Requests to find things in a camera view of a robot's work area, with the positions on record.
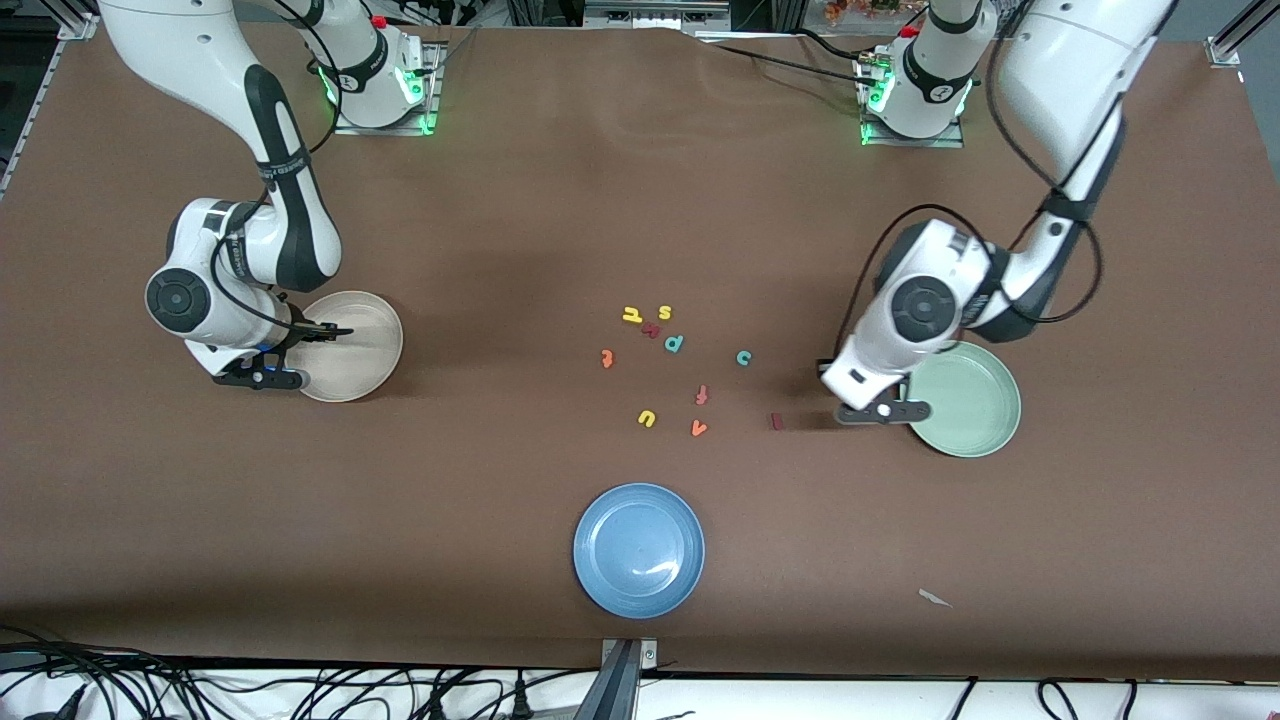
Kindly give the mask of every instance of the gray floor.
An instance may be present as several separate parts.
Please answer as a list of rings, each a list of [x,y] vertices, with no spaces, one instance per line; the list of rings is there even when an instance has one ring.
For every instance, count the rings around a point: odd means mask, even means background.
[[[1245,5],[1245,0],[1181,0],[1161,38],[1204,40]],[[1274,20],[1249,40],[1240,51],[1240,63],[1253,118],[1267,145],[1271,169],[1280,181],[1280,20]]]

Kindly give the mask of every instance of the blue plate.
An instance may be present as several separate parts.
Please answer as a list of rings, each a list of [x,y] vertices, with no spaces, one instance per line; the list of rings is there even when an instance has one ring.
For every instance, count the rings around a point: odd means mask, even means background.
[[[618,486],[586,509],[573,536],[573,569],[596,605],[631,620],[675,610],[703,574],[703,527],[678,495],[649,483]]]

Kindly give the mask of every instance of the beige round plate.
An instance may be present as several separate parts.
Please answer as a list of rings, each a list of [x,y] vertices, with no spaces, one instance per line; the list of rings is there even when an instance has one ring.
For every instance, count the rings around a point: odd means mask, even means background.
[[[348,290],[316,300],[303,313],[314,323],[356,332],[330,342],[300,342],[288,365],[310,378],[302,393],[321,402],[349,402],[378,389],[399,363],[404,329],[385,300]]]

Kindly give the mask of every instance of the plate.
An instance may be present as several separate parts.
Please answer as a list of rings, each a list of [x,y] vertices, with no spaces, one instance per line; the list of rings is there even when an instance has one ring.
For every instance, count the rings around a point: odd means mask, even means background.
[[[348,290],[326,295],[303,311],[312,323],[335,323],[353,333],[329,342],[300,342],[285,364],[310,378],[302,395],[321,402],[349,402],[378,389],[399,363],[404,331],[385,300]]]
[[[956,457],[982,457],[1005,447],[1023,416],[1012,373],[969,342],[931,355],[911,373],[906,397],[933,409],[927,420],[911,423],[915,434]]]
[[[650,484],[618,486],[586,509],[573,569],[604,610],[631,620],[671,612],[703,574],[703,527],[681,497]]]

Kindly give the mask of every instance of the brown tabletop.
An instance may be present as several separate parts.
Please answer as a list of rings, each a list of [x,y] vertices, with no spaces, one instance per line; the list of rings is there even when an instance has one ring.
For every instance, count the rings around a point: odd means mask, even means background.
[[[246,32],[317,137],[298,37]],[[315,159],[344,242],[324,292],[376,292],[406,332],[381,389],[324,405],[216,387],[147,316],[174,214],[259,181],[105,33],[73,44],[0,202],[0,614],[170,653],[589,665],[653,635],[687,669],[1274,678],[1280,193],[1198,46],[1157,47],[1125,109],[1102,292],[995,348],[1021,427],[957,460],[837,429],[813,363],[899,211],[1007,243],[1039,201],[980,101],[964,150],[864,147],[841,81],[668,31],[480,31],[434,137]],[[628,305],[672,306],[680,352]],[[571,561],[630,482],[708,543],[648,623]]]

